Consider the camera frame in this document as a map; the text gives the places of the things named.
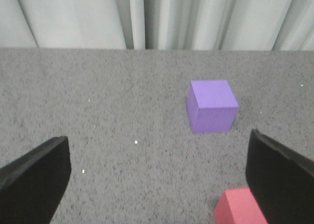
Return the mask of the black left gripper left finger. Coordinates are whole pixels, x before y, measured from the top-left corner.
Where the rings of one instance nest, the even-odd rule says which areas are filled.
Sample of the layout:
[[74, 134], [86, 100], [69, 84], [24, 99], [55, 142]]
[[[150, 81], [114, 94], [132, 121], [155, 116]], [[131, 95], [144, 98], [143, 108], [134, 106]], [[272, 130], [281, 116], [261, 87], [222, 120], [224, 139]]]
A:
[[71, 175], [67, 136], [53, 137], [0, 169], [0, 222], [48, 224]]

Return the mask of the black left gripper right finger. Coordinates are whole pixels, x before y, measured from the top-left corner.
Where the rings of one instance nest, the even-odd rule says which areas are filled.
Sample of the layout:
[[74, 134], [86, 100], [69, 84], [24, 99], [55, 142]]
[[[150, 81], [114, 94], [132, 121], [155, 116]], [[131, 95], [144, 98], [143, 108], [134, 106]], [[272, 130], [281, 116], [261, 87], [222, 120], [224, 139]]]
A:
[[314, 222], [314, 162], [253, 129], [246, 181], [269, 224]]

